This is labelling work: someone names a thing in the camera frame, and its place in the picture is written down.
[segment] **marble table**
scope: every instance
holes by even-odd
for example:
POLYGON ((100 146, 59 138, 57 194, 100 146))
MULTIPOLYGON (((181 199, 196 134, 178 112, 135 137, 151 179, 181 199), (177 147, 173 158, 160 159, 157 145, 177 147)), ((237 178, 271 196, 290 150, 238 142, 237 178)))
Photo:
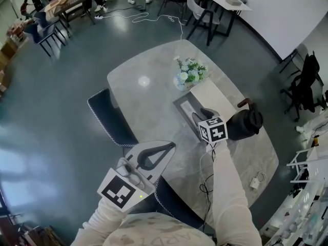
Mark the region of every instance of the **marble table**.
MULTIPOLYGON (((178 65, 173 60, 193 57, 209 67, 211 81, 220 89, 232 106, 244 96, 230 79, 205 54, 187 40, 170 42, 145 51, 111 71, 108 82, 112 101, 118 105, 139 142, 170 140, 176 143, 174 157, 163 172, 163 177, 174 191, 201 218, 207 207, 206 195, 199 190, 202 183, 199 159, 206 152, 206 144, 199 142, 173 102, 186 94, 173 84, 178 65)), ((228 140, 228 148, 251 206, 266 188, 278 167, 277 154, 264 129, 258 135, 240 141, 228 140), (258 190, 249 187, 259 171, 267 181, 258 190)), ((209 154, 202 159, 205 177, 213 172, 209 154)), ((210 211, 207 223, 212 225, 210 211)))

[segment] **white desk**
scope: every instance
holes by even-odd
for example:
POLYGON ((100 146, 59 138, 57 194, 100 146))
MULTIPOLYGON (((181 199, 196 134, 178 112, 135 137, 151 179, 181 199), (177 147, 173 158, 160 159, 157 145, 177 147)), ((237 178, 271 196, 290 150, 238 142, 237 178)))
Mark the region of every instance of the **white desk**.
POLYGON ((229 23, 229 26, 228 26, 228 29, 227 29, 226 33, 223 33, 223 32, 220 32, 220 31, 216 31, 215 30, 216 33, 219 33, 219 34, 224 35, 224 36, 229 36, 230 31, 231 31, 231 28, 232 28, 232 25, 233 25, 233 23, 234 23, 234 21, 236 19, 237 13, 239 11, 251 11, 252 10, 247 5, 245 5, 242 1, 241 1, 241 5, 240 6, 232 6, 232 5, 228 4, 226 0, 212 0, 212 1, 214 1, 218 5, 222 6, 224 9, 226 9, 228 11, 232 11, 232 16, 231 16, 230 23, 229 23))

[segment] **dark blue chair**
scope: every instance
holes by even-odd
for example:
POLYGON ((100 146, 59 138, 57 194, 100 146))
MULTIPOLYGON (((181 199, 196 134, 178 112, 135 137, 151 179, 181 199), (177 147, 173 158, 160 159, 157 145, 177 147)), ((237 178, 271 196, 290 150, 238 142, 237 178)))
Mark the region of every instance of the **dark blue chair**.
POLYGON ((33 40, 33 42, 36 44, 36 45, 40 45, 43 50, 47 53, 47 55, 49 57, 51 57, 51 55, 48 53, 48 51, 45 49, 45 47, 42 45, 42 43, 44 41, 46 41, 46 43, 48 44, 49 47, 51 47, 51 45, 49 44, 49 42, 47 41, 48 38, 52 38, 55 43, 56 43, 56 40, 53 36, 55 36, 64 46, 64 42, 60 40, 60 38, 58 37, 58 35, 56 34, 55 32, 55 26, 52 25, 46 29, 43 29, 41 33, 38 32, 37 30, 37 24, 30 24, 30 25, 27 25, 24 29, 24 33, 31 39, 33 40))
POLYGON ((113 107, 108 88, 90 97, 88 105, 115 144, 130 148, 138 144, 119 108, 113 107))
POLYGON ((189 208, 162 176, 159 177, 155 186, 155 198, 162 208, 162 210, 158 208, 158 212, 170 215, 195 229, 203 226, 204 220, 189 208))
POLYGON ((55 25, 55 29, 62 35, 62 37, 64 39, 66 39, 63 34, 61 33, 61 31, 58 29, 58 27, 56 26, 57 23, 60 23, 64 29, 67 31, 67 34, 69 35, 69 32, 68 30, 66 29, 65 25, 63 24, 63 22, 60 20, 60 18, 57 16, 57 17, 53 17, 52 19, 50 20, 47 20, 46 18, 46 13, 45 12, 36 12, 34 15, 33 15, 33 18, 37 21, 37 23, 43 28, 48 28, 52 25, 55 25))

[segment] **charger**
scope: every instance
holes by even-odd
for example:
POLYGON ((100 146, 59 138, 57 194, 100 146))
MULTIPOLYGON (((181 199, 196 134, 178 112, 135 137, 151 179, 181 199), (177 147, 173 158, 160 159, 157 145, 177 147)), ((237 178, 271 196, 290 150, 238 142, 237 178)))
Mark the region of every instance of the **charger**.
POLYGON ((267 180, 266 178, 267 178, 266 173, 260 171, 255 178, 252 178, 250 187, 253 188, 254 190, 257 190, 261 183, 266 182, 266 180, 267 180), (260 175, 263 176, 263 181, 259 180, 260 175))

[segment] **white wall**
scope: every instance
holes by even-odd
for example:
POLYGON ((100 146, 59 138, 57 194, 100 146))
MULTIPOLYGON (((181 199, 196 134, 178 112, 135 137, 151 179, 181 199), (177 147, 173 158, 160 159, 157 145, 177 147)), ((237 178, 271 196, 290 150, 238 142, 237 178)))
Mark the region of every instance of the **white wall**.
POLYGON ((319 75, 324 83, 323 92, 325 92, 328 90, 328 14, 304 40, 303 44, 310 53, 315 52, 320 65, 319 75))
POLYGON ((328 12, 328 0, 249 0, 241 15, 285 58, 328 12))

